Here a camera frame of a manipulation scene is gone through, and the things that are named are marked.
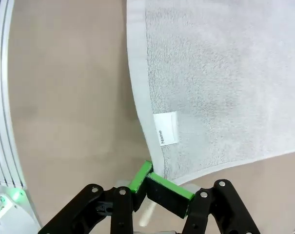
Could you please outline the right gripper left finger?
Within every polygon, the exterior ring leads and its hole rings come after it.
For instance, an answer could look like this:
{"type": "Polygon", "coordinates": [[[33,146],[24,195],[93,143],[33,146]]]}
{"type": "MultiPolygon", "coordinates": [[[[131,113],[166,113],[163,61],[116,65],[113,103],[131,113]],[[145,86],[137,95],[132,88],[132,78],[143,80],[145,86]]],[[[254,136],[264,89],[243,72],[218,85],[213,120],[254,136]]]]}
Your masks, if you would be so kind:
{"type": "Polygon", "coordinates": [[[128,185],[109,190],[88,184],[38,234],[89,234],[108,216],[111,234],[133,234],[133,212],[146,196],[145,178],[152,170],[146,161],[128,185]]]}

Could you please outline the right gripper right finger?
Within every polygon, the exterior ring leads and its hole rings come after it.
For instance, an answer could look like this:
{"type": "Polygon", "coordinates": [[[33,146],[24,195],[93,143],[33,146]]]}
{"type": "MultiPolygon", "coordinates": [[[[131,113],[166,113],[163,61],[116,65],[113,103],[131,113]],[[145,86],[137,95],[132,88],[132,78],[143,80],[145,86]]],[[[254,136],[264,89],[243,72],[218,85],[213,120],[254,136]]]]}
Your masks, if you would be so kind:
{"type": "Polygon", "coordinates": [[[181,234],[205,234],[209,215],[214,217],[220,234],[260,234],[229,180],[219,179],[212,188],[201,188],[196,193],[155,173],[147,175],[146,184],[150,200],[187,219],[181,234]]]}

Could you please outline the white towel with name label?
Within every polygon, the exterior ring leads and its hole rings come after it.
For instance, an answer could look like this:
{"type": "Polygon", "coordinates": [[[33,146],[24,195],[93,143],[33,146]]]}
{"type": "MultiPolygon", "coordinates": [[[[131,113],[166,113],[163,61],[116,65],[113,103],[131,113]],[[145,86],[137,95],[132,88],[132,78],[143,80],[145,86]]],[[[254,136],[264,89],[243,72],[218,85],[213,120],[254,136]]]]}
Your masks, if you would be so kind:
{"type": "Polygon", "coordinates": [[[177,184],[295,152],[295,0],[126,0],[134,101],[177,184]]]}

